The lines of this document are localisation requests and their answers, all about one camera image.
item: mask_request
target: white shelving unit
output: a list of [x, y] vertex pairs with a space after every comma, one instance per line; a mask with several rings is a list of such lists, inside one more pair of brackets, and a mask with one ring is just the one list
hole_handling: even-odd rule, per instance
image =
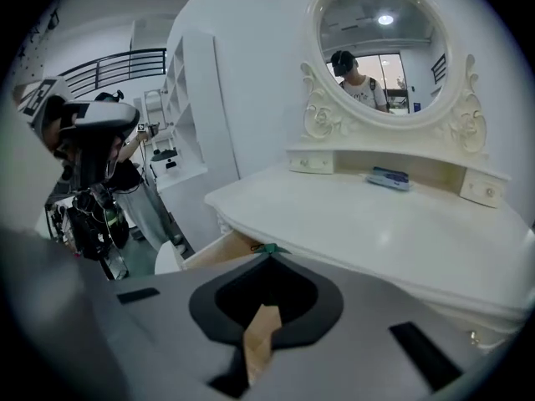
[[167, 210], [199, 251], [220, 236], [216, 214], [204, 197], [238, 180], [238, 173], [222, 103], [214, 37], [187, 32], [167, 55], [162, 103], [171, 128], [170, 145], [181, 158], [176, 175], [159, 177], [156, 185]]

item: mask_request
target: white shirt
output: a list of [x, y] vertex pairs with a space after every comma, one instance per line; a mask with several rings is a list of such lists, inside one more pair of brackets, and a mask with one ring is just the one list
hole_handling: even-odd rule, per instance
[[359, 86], [344, 81], [342, 83], [342, 88], [357, 101], [360, 101], [362, 104], [367, 105], [372, 109], [377, 109], [380, 105], [386, 105], [386, 97], [381, 85], [375, 80], [375, 89], [371, 90], [371, 87], [369, 86], [369, 76], [366, 76], [364, 82]]

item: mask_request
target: ceiling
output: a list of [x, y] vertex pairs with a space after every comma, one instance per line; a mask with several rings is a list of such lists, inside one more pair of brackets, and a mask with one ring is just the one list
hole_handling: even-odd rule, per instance
[[[394, 22], [380, 25], [381, 15]], [[414, 0], [334, 0], [320, 27], [322, 49], [371, 40], [410, 40], [429, 43], [433, 26]]]

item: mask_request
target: open drawer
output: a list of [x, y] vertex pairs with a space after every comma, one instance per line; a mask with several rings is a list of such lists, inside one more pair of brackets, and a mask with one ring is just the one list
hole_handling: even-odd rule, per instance
[[237, 231], [229, 231], [226, 235], [221, 236], [193, 256], [185, 260], [181, 267], [183, 269], [192, 269], [195, 267], [211, 266], [235, 258], [253, 254], [253, 246], [261, 245], [260, 242], [254, 241], [250, 237]]

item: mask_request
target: small drawer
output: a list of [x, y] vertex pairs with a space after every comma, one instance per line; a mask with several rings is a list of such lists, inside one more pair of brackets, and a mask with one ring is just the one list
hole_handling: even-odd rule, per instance
[[211, 266], [224, 261], [233, 260], [243, 256], [253, 254], [252, 246], [258, 246], [250, 237], [237, 231], [229, 231], [227, 234], [216, 239], [213, 243], [205, 246], [202, 250], [185, 260], [182, 269], [192, 269], [196, 267]]
[[309, 174], [333, 174], [333, 151], [289, 151], [290, 170]]
[[497, 208], [505, 195], [505, 184], [505, 180], [467, 169], [459, 196]]

